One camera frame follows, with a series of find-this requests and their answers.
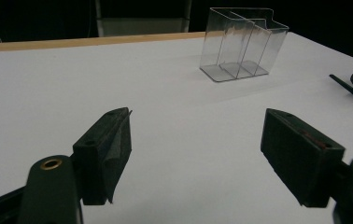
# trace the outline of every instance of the transparent acrylic holder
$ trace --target transparent acrylic holder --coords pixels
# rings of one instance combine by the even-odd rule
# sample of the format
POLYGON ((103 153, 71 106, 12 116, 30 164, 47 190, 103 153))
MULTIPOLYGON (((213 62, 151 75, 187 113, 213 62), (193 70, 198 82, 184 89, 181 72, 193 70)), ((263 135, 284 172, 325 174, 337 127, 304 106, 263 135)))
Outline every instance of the transparent acrylic holder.
POLYGON ((268 75, 289 30, 273 10, 211 7, 200 69, 216 82, 268 75))

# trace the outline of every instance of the dark wall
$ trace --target dark wall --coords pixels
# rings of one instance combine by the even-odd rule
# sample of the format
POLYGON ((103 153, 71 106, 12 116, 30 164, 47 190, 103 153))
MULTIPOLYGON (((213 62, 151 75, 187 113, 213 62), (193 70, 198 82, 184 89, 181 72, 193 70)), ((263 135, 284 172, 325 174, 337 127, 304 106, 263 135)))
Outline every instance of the dark wall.
POLYGON ((98 36, 94 0, 0 0, 5 42, 98 36))
POLYGON ((204 31, 210 7, 269 7, 289 31, 353 57, 353 4, 343 1, 279 2, 192 0, 190 32, 204 31))
POLYGON ((100 0, 103 18, 183 18, 186 0, 100 0))

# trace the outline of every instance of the brass insert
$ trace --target brass insert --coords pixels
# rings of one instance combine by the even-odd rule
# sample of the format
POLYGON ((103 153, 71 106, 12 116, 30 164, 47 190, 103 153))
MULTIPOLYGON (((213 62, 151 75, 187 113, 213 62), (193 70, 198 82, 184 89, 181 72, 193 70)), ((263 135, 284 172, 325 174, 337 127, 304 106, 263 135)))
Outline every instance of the brass insert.
POLYGON ((63 161, 60 160, 60 159, 50 159, 48 161, 44 161, 40 165, 40 169, 42 169, 42 170, 52 170, 52 169, 55 169, 55 168, 59 167, 61 165, 61 163, 63 163, 63 161))

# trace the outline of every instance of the white tabletop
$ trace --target white tabletop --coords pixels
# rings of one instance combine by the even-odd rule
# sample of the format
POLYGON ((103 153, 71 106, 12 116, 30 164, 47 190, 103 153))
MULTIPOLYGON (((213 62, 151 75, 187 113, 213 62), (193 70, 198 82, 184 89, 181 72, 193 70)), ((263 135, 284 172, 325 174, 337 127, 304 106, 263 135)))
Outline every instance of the white tabletop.
POLYGON ((268 76, 214 83, 203 38, 0 52, 0 196, 72 145, 105 112, 128 106, 133 152, 114 203, 85 223, 333 223, 301 207, 261 153, 266 108, 294 114, 353 159, 353 58, 288 33, 268 76))

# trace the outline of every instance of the acrylic divider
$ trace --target acrylic divider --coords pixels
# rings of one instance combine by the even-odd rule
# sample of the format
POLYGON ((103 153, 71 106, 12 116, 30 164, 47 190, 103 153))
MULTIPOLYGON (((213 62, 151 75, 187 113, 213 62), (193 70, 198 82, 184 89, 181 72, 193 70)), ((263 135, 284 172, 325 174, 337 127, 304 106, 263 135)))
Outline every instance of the acrylic divider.
POLYGON ((268 75, 288 29, 270 8, 211 7, 200 69, 216 82, 268 75))

